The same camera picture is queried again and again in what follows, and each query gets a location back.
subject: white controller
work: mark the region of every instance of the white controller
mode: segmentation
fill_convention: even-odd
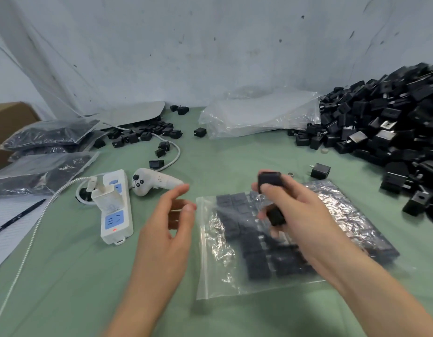
[[[126,177],[124,170],[120,169],[104,174],[102,181],[105,187],[105,192],[97,194],[96,196],[107,195],[108,188],[113,186],[121,195],[121,198],[113,201],[112,204],[110,203],[111,201],[108,201],[109,203],[107,203],[106,206],[107,211],[102,210],[101,237],[108,245],[111,243],[120,245],[126,241],[126,238],[130,237],[134,233],[128,178]],[[92,192],[92,197],[94,197],[94,192],[99,191],[100,190],[95,189]]]
[[[173,189],[184,184],[181,180],[147,168],[137,169],[133,175],[132,187],[138,196],[145,196],[151,188]]]

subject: plastic bag of chargers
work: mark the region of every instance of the plastic bag of chargers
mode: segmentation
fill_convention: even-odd
[[[0,149],[17,151],[78,144],[99,123],[96,119],[88,118],[36,122],[16,131],[0,145]]]
[[[98,155],[93,151],[24,156],[0,170],[0,196],[54,194]]]
[[[412,268],[382,233],[330,181],[306,184],[328,207],[349,238],[394,275]],[[197,299],[235,296],[323,281],[285,233],[270,235],[270,223],[257,218],[271,204],[257,192],[197,198],[201,275]]]
[[[276,90],[267,93],[267,90],[252,88],[233,92],[232,99],[213,101],[201,112],[198,122],[207,125],[210,139],[305,128],[308,123],[320,123],[316,92]]]
[[[55,146],[55,147],[37,147],[27,150],[18,150],[9,156],[9,162],[15,162],[19,158],[28,155],[41,155],[41,154],[55,154],[55,153],[72,153],[81,151],[90,151],[94,146],[97,139],[106,135],[106,132],[96,130],[89,132],[79,144],[73,144],[69,146]]]

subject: white wall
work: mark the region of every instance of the white wall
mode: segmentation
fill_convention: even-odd
[[[249,84],[326,92],[433,63],[433,0],[15,1],[85,113]]]
[[[10,54],[1,37],[0,46]],[[0,50],[0,103],[13,101],[31,104],[42,119],[53,118],[53,113],[29,78]]]

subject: paper sheet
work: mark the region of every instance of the paper sheet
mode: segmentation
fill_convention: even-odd
[[[43,198],[47,197],[28,195],[0,198],[0,226]],[[34,209],[31,213],[25,215],[0,232],[0,265],[18,246],[24,236],[28,234],[36,221],[40,218],[47,203],[48,201],[45,201],[40,207]]]

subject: black pen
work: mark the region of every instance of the black pen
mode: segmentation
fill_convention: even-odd
[[[12,225],[14,222],[16,222],[17,220],[21,219],[22,217],[24,217],[26,214],[31,213],[34,209],[36,209],[37,207],[39,207],[41,204],[43,204],[45,202],[46,198],[44,198],[43,200],[40,200],[39,202],[33,204],[30,208],[25,209],[22,213],[20,213],[19,215],[17,215],[16,217],[13,217],[11,220],[9,220],[8,222],[6,222],[4,225],[0,226],[0,232],[2,230],[4,230],[6,227],[9,227],[10,225]]]

